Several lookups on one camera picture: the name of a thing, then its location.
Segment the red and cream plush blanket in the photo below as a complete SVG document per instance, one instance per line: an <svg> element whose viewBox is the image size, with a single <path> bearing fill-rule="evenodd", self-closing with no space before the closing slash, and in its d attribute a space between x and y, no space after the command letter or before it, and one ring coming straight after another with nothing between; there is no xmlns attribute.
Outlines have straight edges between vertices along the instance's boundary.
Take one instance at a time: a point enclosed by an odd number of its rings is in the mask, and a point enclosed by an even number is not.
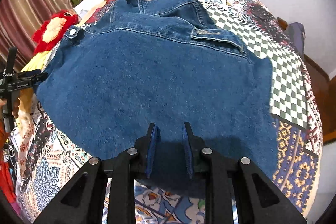
<svg viewBox="0 0 336 224"><path fill-rule="evenodd" d="M34 56L52 50L60 42L68 28L77 24L78 21L78 14L71 14L68 10L61 10L52 15L32 35L32 40L36 43Z"/></svg>

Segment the purple grey cloth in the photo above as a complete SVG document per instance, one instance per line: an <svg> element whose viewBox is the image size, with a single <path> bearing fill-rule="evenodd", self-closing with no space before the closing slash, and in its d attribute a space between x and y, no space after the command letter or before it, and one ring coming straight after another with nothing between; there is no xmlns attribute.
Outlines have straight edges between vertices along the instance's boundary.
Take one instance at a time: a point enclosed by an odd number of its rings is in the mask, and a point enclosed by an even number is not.
<svg viewBox="0 0 336 224"><path fill-rule="evenodd" d="M290 40L290 45L294 50L304 58L304 48L305 48L305 27L303 24L294 22L288 25L285 30L285 34Z"/></svg>

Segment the striped pink curtain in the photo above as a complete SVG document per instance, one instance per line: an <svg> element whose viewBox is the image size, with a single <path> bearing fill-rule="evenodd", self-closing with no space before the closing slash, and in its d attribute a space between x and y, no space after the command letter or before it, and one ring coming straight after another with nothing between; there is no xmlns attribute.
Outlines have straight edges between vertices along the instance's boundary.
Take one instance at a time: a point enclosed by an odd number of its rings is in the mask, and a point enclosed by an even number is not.
<svg viewBox="0 0 336 224"><path fill-rule="evenodd" d="M14 67L20 71L33 57L33 33L56 12L70 9L70 0L1 0L1 61L17 47Z"/></svg>

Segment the patchwork patterned bedspread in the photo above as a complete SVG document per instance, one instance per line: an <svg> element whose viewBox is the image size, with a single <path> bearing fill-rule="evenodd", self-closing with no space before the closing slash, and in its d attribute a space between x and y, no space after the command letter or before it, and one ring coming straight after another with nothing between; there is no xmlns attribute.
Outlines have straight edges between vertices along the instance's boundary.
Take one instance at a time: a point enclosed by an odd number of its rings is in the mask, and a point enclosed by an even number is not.
<svg viewBox="0 0 336 224"><path fill-rule="evenodd" d="M203 223L185 122L222 155L254 161L303 215L319 179L321 134L310 77L258 0L107 0L26 65L48 78L22 94L17 202L36 220L91 157L160 140L137 223Z"/></svg>

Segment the blue denim jacket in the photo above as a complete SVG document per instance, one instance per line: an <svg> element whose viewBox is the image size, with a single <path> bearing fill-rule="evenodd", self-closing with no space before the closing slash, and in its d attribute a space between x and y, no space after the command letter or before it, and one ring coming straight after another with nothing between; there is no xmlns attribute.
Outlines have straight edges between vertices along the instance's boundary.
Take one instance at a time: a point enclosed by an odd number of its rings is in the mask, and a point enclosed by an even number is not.
<svg viewBox="0 0 336 224"><path fill-rule="evenodd" d="M277 167L270 115L272 62L217 28L197 0L116 0L95 24L71 27L34 92L57 129L100 159L159 128L148 183L198 196L183 129L207 147Z"/></svg>

